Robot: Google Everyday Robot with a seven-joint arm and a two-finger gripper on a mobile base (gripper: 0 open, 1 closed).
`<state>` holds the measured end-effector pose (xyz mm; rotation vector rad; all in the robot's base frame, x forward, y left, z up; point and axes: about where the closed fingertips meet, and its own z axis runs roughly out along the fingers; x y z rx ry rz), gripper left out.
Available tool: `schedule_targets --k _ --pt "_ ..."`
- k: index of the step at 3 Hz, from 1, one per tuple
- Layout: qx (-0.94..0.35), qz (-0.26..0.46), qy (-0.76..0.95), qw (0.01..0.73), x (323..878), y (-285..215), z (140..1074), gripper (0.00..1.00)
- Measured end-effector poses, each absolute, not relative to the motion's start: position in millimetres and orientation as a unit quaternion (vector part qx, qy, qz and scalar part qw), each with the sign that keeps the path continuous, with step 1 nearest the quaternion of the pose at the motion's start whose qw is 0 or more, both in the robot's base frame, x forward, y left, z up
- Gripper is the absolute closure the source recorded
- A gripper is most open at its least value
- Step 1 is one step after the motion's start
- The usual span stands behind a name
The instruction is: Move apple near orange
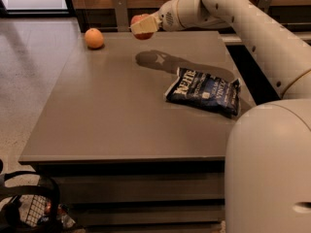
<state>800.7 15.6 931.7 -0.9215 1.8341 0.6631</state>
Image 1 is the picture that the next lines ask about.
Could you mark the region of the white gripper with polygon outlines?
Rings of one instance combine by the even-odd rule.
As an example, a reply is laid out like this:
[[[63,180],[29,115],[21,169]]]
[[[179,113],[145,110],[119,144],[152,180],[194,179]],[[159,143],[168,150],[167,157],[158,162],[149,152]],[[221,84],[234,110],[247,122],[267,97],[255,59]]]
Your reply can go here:
[[[164,31],[177,31],[177,0],[164,3],[157,12],[149,15],[137,15],[131,20],[130,30],[134,35],[155,33],[161,27]]]

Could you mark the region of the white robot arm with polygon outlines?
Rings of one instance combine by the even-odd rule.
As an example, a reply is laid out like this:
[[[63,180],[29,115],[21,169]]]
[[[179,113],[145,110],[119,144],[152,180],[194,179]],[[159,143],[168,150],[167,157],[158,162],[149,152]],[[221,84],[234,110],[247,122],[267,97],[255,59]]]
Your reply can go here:
[[[225,154],[225,233],[311,233],[311,47],[250,0],[171,0],[133,34],[216,22],[239,36],[279,98],[233,126]]]

